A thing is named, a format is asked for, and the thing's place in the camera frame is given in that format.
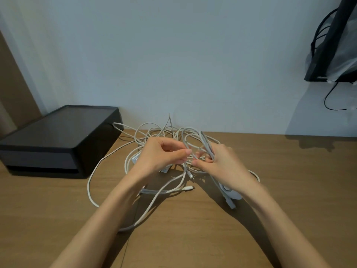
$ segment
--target white wall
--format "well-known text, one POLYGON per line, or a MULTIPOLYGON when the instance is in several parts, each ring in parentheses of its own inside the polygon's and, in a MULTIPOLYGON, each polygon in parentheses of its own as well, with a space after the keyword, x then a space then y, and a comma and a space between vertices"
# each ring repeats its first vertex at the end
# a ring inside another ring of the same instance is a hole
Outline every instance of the white wall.
POLYGON ((357 136, 355 116, 323 107, 330 85, 303 80, 340 1, 0 0, 0 28, 42 112, 112 105, 131 126, 171 113, 206 131, 357 136))

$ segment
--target white cable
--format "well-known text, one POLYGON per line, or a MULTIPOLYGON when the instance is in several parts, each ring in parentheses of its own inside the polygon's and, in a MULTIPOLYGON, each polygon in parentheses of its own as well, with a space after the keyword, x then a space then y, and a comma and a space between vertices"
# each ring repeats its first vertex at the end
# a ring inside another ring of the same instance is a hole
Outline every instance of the white cable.
MULTIPOLYGON (((99 164, 107 157, 109 157, 110 155, 112 155, 114 152, 118 151, 119 149, 121 149, 122 147, 125 147, 126 145, 129 145, 129 144, 132 144, 132 143, 136 143, 138 144, 139 146, 135 149, 133 149, 126 157, 125 159, 125 162, 124 162, 124 170, 125 170, 125 173, 128 174, 129 172, 129 166, 130 166, 130 162, 132 161, 133 157, 135 157, 136 155, 140 154, 141 153, 141 149, 144 147, 147 139, 149 137, 159 137, 159 136, 164 136, 165 137, 165 133, 167 134, 170 134, 172 135, 172 138, 175 139, 175 140, 178 140, 179 141, 179 138, 181 136, 181 141, 185 144, 185 146, 189 149, 190 147, 192 148, 197 148, 199 150, 203 150, 205 152, 207 152, 212 160, 214 160, 214 154, 212 152, 212 148, 211 148, 211 145, 209 144, 209 140, 211 140, 212 142, 215 142, 217 144, 220 144, 220 142, 210 136, 206 136, 202 131, 198 131, 192 127, 186 127, 186 128, 175 128, 172 126, 172 122, 171 122, 171 117, 169 116, 168 118, 168 121, 166 122, 166 125, 163 126, 162 128, 160 126, 158 126, 157 124, 155 123, 151 123, 151 122, 146 122, 146 123, 143 123, 141 124, 137 129, 134 129, 130 126, 127 126, 123 123, 117 123, 117 122, 114 122, 113 123, 113 127, 119 131, 121 131, 122 133, 126 134, 127 136, 130 136, 131 138, 133 138, 133 141, 130 141, 128 143, 125 143, 124 145, 120 146, 119 148, 116 148, 114 151, 112 151, 111 153, 109 153, 108 155, 106 155, 105 157, 103 157, 99 162, 98 164, 96 165, 96 167, 94 168, 92 174, 90 175, 89 179, 88 179, 88 183, 87 183, 87 193, 88 193, 88 197, 89 197, 89 200, 91 201, 91 203, 96 206, 96 207, 99 207, 99 205, 97 203, 94 202, 94 200, 92 199, 91 197, 91 194, 90 194, 90 182, 92 180, 92 177, 94 175, 94 172, 96 171, 96 169, 98 168, 99 164), (140 128, 144 125, 147 125, 147 124, 153 124, 155 125, 156 127, 152 127, 150 128, 147 133, 145 134, 144 132, 140 131, 140 128), (132 130, 135 130, 135 133, 134 135, 131 135, 131 134, 128 134, 127 132, 124 132, 123 130, 119 129, 118 127, 116 127, 116 125, 121 125, 121 126, 124 126, 124 127, 127 127, 127 128, 130 128, 132 130), (138 133, 141 133, 142 135, 144 135, 144 137, 142 138, 137 138, 137 134, 138 133), (192 137, 196 140, 199 140, 202 142, 203 144, 203 147, 198 147, 198 146, 195 146, 191 143, 189 143, 187 141, 187 138, 188 137, 192 137)), ((193 179, 193 175, 191 174, 192 173, 206 173, 204 171, 199 171, 199 170, 196 170, 194 168, 191 167, 191 162, 192 160, 194 159, 198 159, 197 156, 192 153, 191 155, 188 156, 188 160, 187 162, 181 164, 183 169, 184 169, 184 172, 177 176, 177 177, 174 177, 172 178, 171 180, 169 180, 165 185, 163 185, 163 187, 161 187, 159 190, 151 190, 151 189, 145 189, 144 187, 140 190, 140 193, 143 193, 143 194, 154 194, 154 198, 152 199, 152 201, 150 202, 149 206, 147 207, 147 209, 145 210, 145 212, 142 214, 142 216, 131 226, 128 226, 126 228, 122 228, 120 229, 119 231, 127 231, 127 230, 130 230, 132 228, 134 228, 136 225, 140 224, 140 222, 145 218, 146 214, 149 212, 149 210, 151 209, 152 205, 154 204, 156 198, 158 197, 159 194, 170 194, 170 193, 173 193, 173 192, 181 192, 181 191, 188 191, 188 190, 192 190, 194 189, 194 186, 185 186, 185 187, 182 187, 182 184, 184 183, 184 180, 185 180, 185 177, 186 177, 186 174, 190 177, 190 179, 193 179), (180 183, 173 189, 170 189, 170 190, 164 190, 166 188, 167 185, 169 185, 171 182, 173 182, 174 180, 178 180, 181 178, 181 181, 180 183)), ((200 157, 199 159, 201 160, 204 160, 205 157, 202 156, 200 157)), ((257 174, 255 174, 254 172, 252 171, 249 171, 250 173, 252 173, 258 181, 260 181, 259 177, 257 176, 257 174)), ((227 203, 230 205, 231 208, 234 208, 234 204, 233 202, 231 201, 231 199, 228 197, 228 195, 222 191, 222 189, 220 188, 220 186, 218 185, 218 182, 211 176, 214 184, 218 187, 218 189, 221 191, 221 193, 223 194, 223 196, 226 198, 226 201, 227 203)))

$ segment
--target black box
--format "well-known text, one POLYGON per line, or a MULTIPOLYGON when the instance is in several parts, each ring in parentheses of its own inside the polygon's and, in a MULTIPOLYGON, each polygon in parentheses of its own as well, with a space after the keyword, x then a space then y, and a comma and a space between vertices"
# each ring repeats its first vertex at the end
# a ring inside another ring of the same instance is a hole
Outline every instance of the black box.
POLYGON ((65 105, 1 139, 0 159, 13 175, 84 179, 120 135, 113 122, 118 107, 65 105))

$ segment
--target hand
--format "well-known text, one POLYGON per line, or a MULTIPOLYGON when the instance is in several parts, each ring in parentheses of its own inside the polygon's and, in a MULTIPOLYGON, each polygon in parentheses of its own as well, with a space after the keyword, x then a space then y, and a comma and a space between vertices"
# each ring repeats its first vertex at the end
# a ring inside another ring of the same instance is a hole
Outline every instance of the hand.
MULTIPOLYGON (((215 160, 206 153, 205 161, 193 160, 192 165, 214 176, 220 183, 237 191, 245 193, 249 188, 258 183, 255 177, 249 173, 247 168, 239 160, 233 149, 223 144, 210 143, 215 160)), ((199 158, 203 151, 196 152, 199 158)))
POLYGON ((140 169, 141 173, 150 175, 169 164, 183 164, 191 153, 192 150, 187 149, 180 141, 166 137, 150 137, 132 169, 140 169))

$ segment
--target tabletop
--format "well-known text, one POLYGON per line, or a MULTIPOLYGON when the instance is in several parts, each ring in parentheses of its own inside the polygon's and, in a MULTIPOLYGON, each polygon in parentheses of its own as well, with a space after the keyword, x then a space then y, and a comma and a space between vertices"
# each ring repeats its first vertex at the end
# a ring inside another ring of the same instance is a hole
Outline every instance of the tabletop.
MULTIPOLYGON (((357 139, 207 133, 231 146, 257 173, 332 267, 357 267, 357 139)), ((129 139, 120 137, 110 151, 129 139)), ((124 176, 129 144, 105 159, 91 182, 102 203, 124 176)), ((159 188, 180 167, 159 173, 159 188)), ((48 267, 93 214, 86 180, 11 176, 0 165, 0 266, 48 267)), ((119 233, 104 267, 279 267, 266 233, 244 200, 231 210, 206 176, 187 178, 192 191, 160 196, 133 231, 119 233)), ((137 220, 142 195, 123 226, 137 220)))

